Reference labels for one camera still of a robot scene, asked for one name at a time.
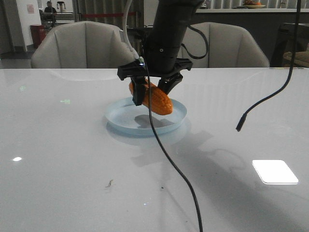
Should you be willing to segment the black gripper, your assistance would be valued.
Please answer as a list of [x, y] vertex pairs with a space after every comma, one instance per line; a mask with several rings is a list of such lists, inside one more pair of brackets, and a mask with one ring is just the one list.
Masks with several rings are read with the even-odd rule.
[[118, 67], [120, 80], [131, 77], [133, 86], [133, 102], [142, 105], [146, 93], [147, 82], [144, 76], [161, 77], [157, 87], [165, 94], [183, 80], [181, 70], [191, 70], [193, 63], [187, 58], [178, 58], [179, 47], [163, 47], [147, 43], [143, 47], [144, 62], [135, 60]]

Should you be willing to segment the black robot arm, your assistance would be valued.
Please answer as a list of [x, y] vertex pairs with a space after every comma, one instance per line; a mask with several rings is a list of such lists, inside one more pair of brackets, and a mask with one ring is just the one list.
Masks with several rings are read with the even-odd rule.
[[189, 23], [202, 3], [201, 0], [161, 0], [152, 30], [138, 30], [142, 54], [129, 46], [134, 61], [118, 67], [117, 73], [121, 80], [131, 79], [136, 106], [142, 104], [146, 95], [145, 77], [159, 77], [159, 89], [169, 94], [182, 81], [181, 70], [192, 68], [192, 61], [179, 58], [178, 52]]

